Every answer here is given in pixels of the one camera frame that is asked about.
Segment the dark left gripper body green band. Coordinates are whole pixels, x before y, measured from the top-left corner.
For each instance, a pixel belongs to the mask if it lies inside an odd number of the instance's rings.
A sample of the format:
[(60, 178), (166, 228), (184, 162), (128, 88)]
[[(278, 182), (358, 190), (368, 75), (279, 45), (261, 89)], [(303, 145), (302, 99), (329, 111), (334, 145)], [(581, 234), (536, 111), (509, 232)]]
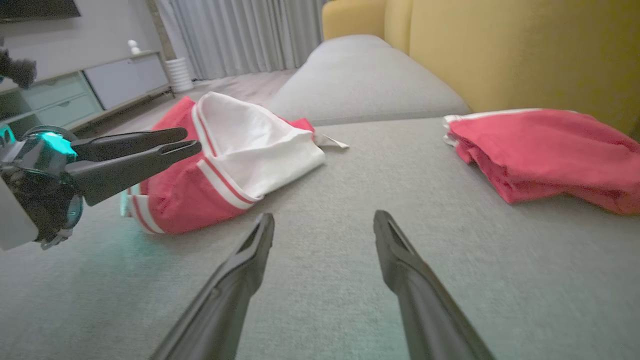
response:
[(53, 247), (72, 234), (83, 212), (83, 198), (66, 166), (77, 160), (72, 132), (36, 126), (15, 136), (1, 127), (1, 245), (36, 242)]

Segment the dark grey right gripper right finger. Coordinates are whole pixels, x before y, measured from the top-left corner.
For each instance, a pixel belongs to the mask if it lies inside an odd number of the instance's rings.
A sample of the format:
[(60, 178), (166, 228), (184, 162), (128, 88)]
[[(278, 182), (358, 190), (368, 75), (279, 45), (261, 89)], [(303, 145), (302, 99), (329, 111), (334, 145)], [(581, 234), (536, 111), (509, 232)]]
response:
[(412, 360), (493, 360), (494, 354), (386, 210), (375, 246), (384, 283), (397, 296)]

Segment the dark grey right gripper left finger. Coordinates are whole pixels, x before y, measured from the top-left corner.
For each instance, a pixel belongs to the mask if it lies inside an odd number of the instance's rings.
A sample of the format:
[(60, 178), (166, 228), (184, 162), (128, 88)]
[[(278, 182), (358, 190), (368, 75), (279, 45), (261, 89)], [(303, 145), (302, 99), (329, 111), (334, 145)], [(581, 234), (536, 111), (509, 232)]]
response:
[(233, 360), (250, 299), (263, 282), (275, 220), (261, 214), (160, 342), (153, 360)]

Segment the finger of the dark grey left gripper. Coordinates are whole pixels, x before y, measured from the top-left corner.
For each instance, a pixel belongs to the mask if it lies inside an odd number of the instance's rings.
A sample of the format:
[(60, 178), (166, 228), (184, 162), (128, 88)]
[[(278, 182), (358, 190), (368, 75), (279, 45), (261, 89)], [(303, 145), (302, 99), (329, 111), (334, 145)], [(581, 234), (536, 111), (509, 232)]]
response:
[(114, 159), (73, 162), (65, 171), (87, 205), (93, 207), (201, 151), (198, 140), (179, 141)]
[(72, 150), (77, 153), (79, 160), (100, 162), (180, 142), (187, 136), (188, 131), (183, 127), (130, 132), (76, 140), (72, 142)]

